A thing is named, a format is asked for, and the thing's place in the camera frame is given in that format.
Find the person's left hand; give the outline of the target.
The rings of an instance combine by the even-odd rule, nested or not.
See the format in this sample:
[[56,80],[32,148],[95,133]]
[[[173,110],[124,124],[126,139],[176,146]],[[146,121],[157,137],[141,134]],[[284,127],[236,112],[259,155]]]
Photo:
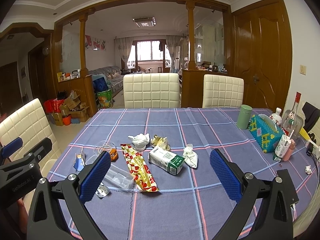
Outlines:
[[22,233],[27,233],[28,213],[22,199],[17,201],[19,227]]

